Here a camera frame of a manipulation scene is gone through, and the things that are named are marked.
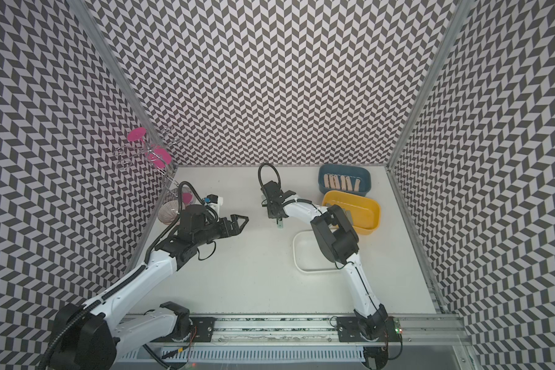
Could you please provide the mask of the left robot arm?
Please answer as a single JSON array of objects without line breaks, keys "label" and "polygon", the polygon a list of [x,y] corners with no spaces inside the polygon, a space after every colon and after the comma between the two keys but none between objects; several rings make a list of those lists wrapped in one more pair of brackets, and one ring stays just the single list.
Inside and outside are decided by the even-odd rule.
[{"label": "left robot arm", "polygon": [[196,203],[179,206],[140,265],[96,297],[59,310],[40,369],[108,369],[155,339],[191,341],[194,325],[189,309],[182,305],[165,302],[137,319],[127,322],[125,317],[157,285],[199,256],[201,246],[215,245],[245,229],[246,216],[220,217],[220,201],[214,194],[205,199],[196,191],[192,194]]}]

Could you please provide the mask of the yellow storage box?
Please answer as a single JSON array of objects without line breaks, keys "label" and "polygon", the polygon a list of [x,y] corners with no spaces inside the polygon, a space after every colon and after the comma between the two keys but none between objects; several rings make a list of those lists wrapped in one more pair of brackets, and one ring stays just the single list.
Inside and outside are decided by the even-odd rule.
[{"label": "yellow storage box", "polygon": [[344,212],[351,211],[352,225],[360,235],[370,235],[379,227],[380,205],[368,197],[342,191],[329,191],[323,197],[322,205],[325,207],[338,205]]}]

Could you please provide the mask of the dark teal storage box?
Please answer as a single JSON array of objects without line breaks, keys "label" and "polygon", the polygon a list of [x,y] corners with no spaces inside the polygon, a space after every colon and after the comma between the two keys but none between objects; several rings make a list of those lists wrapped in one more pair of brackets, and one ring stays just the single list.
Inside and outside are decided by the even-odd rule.
[{"label": "dark teal storage box", "polygon": [[337,190],[365,196],[372,189],[372,178],[370,172],[360,166],[327,163],[319,168],[318,184],[322,194]]}]

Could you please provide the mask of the white storage box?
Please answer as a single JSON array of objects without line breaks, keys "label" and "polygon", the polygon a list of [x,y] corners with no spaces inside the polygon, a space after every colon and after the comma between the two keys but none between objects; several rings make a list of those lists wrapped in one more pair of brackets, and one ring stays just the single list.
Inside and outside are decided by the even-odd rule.
[{"label": "white storage box", "polygon": [[292,242],[294,266],[304,274],[337,272],[334,262],[322,254],[313,231],[301,231]]}]

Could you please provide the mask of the olive knife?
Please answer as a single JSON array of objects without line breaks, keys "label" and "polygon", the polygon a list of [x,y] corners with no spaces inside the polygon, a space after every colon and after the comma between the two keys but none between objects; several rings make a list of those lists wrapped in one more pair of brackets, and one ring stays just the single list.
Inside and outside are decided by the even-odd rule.
[{"label": "olive knife", "polygon": [[351,223],[353,222],[353,217],[352,217],[351,211],[345,210],[345,216],[348,218],[348,220],[349,220]]}]

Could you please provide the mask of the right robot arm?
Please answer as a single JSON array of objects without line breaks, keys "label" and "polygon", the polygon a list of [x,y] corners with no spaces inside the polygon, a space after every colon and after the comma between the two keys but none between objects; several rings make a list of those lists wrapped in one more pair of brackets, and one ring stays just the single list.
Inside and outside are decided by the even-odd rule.
[{"label": "right robot arm", "polygon": [[359,253],[359,236],[345,211],[338,205],[319,206],[294,191],[283,191],[281,176],[271,163],[259,165],[257,180],[264,198],[262,206],[267,209],[268,217],[279,226],[290,217],[309,224],[320,252],[342,271],[363,339],[387,342],[389,315],[365,275]]}]

